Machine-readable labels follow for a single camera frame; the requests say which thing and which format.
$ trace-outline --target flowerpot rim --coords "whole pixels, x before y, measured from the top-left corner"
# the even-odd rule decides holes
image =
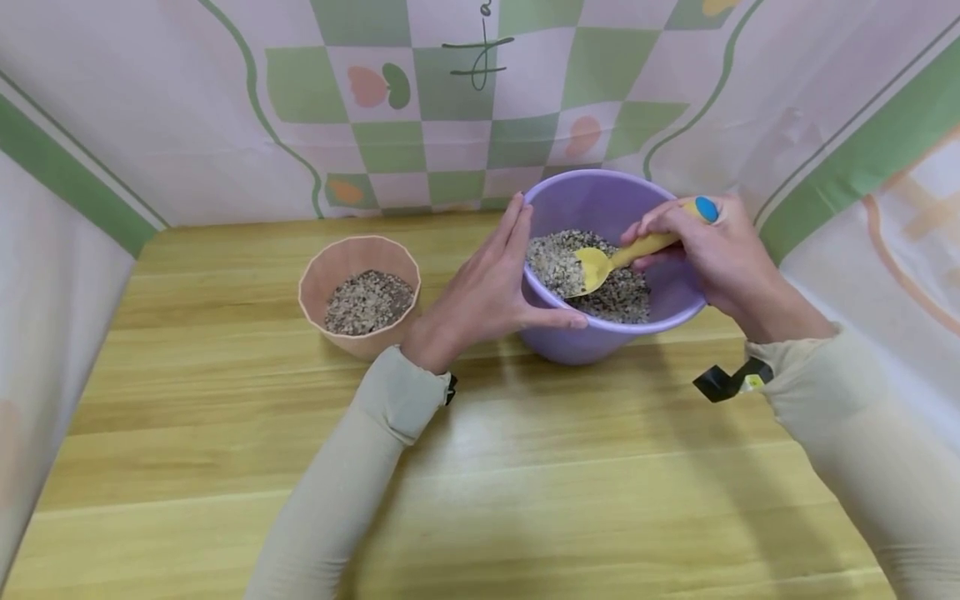
[[[400,318],[394,321],[393,323],[385,327],[380,327],[376,331],[371,331],[370,333],[365,333],[363,335],[345,335],[343,333],[334,333],[333,331],[330,331],[323,325],[318,324],[310,317],[310,313],[307,312],[306,306],[303,305],[303,282],[306,281],[307,275],[309,275],[310,269],[313,267],[313,263],[319,260],[320,257],[324,255],[324,252],[332,248],[335,248],[341,244],[346,244],[347,242],[357,241],[357,240],[384,240],[386,242],[389,242],[390,244],[393,244],[399,249],[403,250],[403,253],[406,255],[407,260],[409,260],[410,263],[414,266],[414,270],[417,275],[417,285],[414,288],[414,296],[412,301],[410,302],[410,306],[407,306],[407,309],[403,311],[403,314],[400,315]],[[421,286],[422,286],[422,278],[420,276],[420,264],[417,262],[414,256],[410,254],[410,251],[407,250],[406,246],[404,246],[403,244],[400,244],[396,240],[392,240],[389,237],[385,237],[383,235],[351,235],[350,237],[345,237],[341,240],[337,240],[336,242],[331,242],[330,244],[327,244],[326,246],[324,246],[322,250],[314,254],[313,258],[310,259],[310,262],[306,264],[306,268],[303,270],[303,275],[300,276],[300,283],[298,284],[298,290],[297,290],[297,301],[300,304],[300,312],[303,313],[303,316],[306,318],[306,320],[310,322],[310,324],[312,324],[313,326],[317,327],[325,336],[328,336],[330,338],[336,338],[338,340],[363,340],[363,339],[371,338],[376,335],[380,335],[382,333],[386,333],[387,331],[390,331],[391,329],[403,323],[407,319],[407,317],[410,316],[410,313],[413,312],[413,310],[417,307],[417,302],[420,300]]]

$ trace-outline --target black strap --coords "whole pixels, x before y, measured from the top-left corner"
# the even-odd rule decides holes
[[[733,375],[713,365],[704,374],[693,380],[693,385],[711,402],[722,402],[740,393],[743,381],[750,375],[758,375],[764,384],[774,378],[770,365],[758,358],[751,358]]]
[[[451,373],[450,385],[446,386],[446,403],[444,404],[444,406],[449,406],[450,400],[452,400],[453,397],[457,395],[457,390],[455,389],[457,387],[457,381],[458,381],[457,376]]]

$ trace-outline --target gravel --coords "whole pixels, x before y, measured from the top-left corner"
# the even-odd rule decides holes
[[[563,298],[575,293],[570,290],[583,289],[583,269],[573,253],[585,247],[598,248],[607,256],[617,250],[596,233],[567,229],[531,239],[527,262],[540,283]],[[650,288],[643,275],[629,268],[610,273],[592,294],[565,302],[592,317],[613,323],[640,324],[650,319]]]
[[[396,275],[365,271],[341,283],[326,303],[324,329],[366,335],[396,323],[414,301],[414,290]]]

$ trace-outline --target hand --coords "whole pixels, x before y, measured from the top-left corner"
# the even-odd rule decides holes
[[[686,258],[696,269],[707,301],[733,317],[758,343],[827,338],[835,333],[827,319],[783,278],[763,248],[739,199],[711,197],[720,216],[707,225],[680,208],[684,198],[654,208],[629,226],[620,242],[630,244],[653,232],[676,233],[681,243],[635,261],[644,270],[664,260]]]
[[[584,328],[587,317],[562,308],[535,308],[520,293],[534,208],[517,193],[500,224],[460,267],[439,299],[400,345],[410,361],[446,372],[465,349],[526,327]]]

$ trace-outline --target spoon handle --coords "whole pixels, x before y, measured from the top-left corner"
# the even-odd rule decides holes
[[[716,221],[719,216],[716,204],[706,196],[698,196],[694,202],[682,204],[682,207],[708,225]],[[680,236],[676,233],[651,233],[646,237],[638,238],[630,246],[616,251],[610,257],[610,262],[615,269],[620,269],[647,254],[659,252],[678,240]]]

